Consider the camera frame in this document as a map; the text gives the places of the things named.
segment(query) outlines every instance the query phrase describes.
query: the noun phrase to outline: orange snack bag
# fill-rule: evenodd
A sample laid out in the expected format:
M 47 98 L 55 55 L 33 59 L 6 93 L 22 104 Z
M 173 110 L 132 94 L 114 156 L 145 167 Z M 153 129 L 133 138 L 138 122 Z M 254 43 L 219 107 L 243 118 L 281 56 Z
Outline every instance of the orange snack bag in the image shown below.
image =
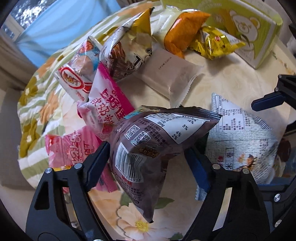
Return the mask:
M 201 11 L 183 12 L 167 6 L 160 14 L 152 35 L 167 51 L 184 58 L 183 51 L 209 16 Z

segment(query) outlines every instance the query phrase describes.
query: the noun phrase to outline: metal screw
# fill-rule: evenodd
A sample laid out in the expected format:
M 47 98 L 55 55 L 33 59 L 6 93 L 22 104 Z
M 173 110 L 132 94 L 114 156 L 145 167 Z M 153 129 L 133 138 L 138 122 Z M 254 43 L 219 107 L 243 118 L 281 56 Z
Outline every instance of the metal screw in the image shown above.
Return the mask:
M 280 199 L 281 199 L 281 195 L 279 193 L 274 196 L 274 201 L 275 202 L 278 202 Z
M 281 223 L 281 219 L 276 222 L 276 224 L 274 225 L 274 227 L 276 228 L 280 223 Z
M 79 168 L 81 168 L 82 167 L 82 164 L 79 162 L 79 163 L 76 163 L 75 165 L 74 165 L 74 168 L 75 169 L 79 169 Z
M 45 173 L 51 173 L 51 172 L 52 172 L 52 168 L 51 167 L 45 169 Z
M 244 168 L 244 169 L 242 170 L 242 172 L 243 172 L 244 174 L 249 174 L 249 173 L 250 173 L 249 169 L 247 169 L 247 168 Z
M 215 169 L 215 170 L 219 170 L 220 169 L 220 165 L 215 163 L 212 165 L 212 167 Z

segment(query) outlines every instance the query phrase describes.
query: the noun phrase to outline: plastic wrapper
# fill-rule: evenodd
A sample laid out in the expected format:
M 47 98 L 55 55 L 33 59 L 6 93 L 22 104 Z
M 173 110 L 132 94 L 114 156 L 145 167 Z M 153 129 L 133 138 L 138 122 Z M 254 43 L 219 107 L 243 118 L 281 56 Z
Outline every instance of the plastic wrapper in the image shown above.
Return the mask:
M 148 222 L 153 218 L 168 161 L 204 136 L 220 118 L 197 107 L 141 106 L 118 122 L 110 138 L 110 167 Z
M 133 73 L 151 56 L 150 9 L 119 27 L 104 43 L 100 61 L 118 81 Z
M 160 14 L 152 36 L 169 52 L 184 58 L 183 51 L 210 14 L 201 11 L 182 12 L 167 6 Z
M 226 170 L 247 168 L 256 183 L 265 184 L 276 157 L 278 141 L 266 122 L 220 95 L 212 94 L 212 111 L 222 114 L 210 132 L 205 155 Z M 197 199 L 206 193 L 198 188 Z
M 99 64 L 89 102 L 79 101 L 77 109 L 85 123 L 101 139 L 107 140 L 118 121 L 132 112 L 134 107 L 109 75 Z
M 54 73 L 61 86 L 75 100 L 86 102 L 99 65 L 102 46 L 89 36 L 67 64 Z
M 205 26 L 198 31 L 189 48 L 199 52 L 205 58 L 214 59 L 233 53 L 245 45 L 241 40 L 222 30 Z
M 88 126 L 71 134 L 45 136 L 45 147 L 49 155 L 49 167 L 55 171 L 69 169 L 76 163 L 82 163 L 89 154 L 94 153 L 102 141 L 96 137 Z M 109 165 L 106 164 L 95 189 L 113 192 L 118 190 Z
M 176 108 L 184 100 L 202 66 L 178 58 L 153 45 L 153 54 L 145 65 L 133 75 L 170 100 Z

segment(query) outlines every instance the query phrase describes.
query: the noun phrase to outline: green box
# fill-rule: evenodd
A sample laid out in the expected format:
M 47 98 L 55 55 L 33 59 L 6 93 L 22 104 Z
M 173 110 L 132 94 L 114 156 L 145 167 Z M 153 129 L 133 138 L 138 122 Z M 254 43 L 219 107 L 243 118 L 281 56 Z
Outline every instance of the green box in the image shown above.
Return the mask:
M 283 24 L 280 15 L 260 0 L 162 0 L 162 3 L 181 10 L 210 13 L 206 24 L 245 41 L 246 46 L 236 53 L 255 69 L 272 50 Z

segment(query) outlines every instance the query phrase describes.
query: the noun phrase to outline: white snack package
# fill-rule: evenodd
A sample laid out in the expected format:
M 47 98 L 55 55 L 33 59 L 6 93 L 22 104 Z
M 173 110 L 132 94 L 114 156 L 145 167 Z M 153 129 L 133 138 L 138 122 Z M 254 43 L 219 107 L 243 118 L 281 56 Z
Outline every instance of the white snack package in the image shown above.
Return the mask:
M 87 102 L 99 65 L 101 48 L 100 43 L 94 37 L 89 36 L 70 62 L 54 72 L 61 86 L 75 101 Z
M 171 108 L 177 108 L 203 66 L 173 55 L 159 44 L 154 44 L 152 49 L 152 56 L 133 75 L 167 97 Z
M 215 93 L 212 94 L 212 111 L 223 116 L 209 132 L 205 155 L 226 170 L 247 168 L 256 183 L 264 184 L 279 145 L 271 128 L 264 120 Z M 198 187 L 196 199 L 203 200 L 205 195 Z

